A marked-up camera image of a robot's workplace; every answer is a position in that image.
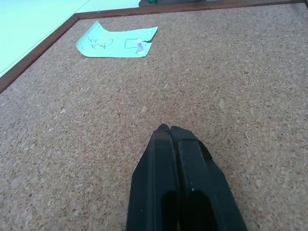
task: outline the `cork surface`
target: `cork surface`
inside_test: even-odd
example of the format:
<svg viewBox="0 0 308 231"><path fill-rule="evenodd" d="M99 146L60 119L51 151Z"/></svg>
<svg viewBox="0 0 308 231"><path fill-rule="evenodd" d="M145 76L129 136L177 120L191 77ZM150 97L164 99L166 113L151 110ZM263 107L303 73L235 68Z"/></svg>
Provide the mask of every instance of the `cork surface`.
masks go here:
<svg viewBox="0 0 308 231"><path fill-rule="evenodd" d="M308 230L305 5L99 21L158 32L145 58L87 58L81 20L0 95L0 229L125 230L166 123L208 147L249 230Z"/></svg>

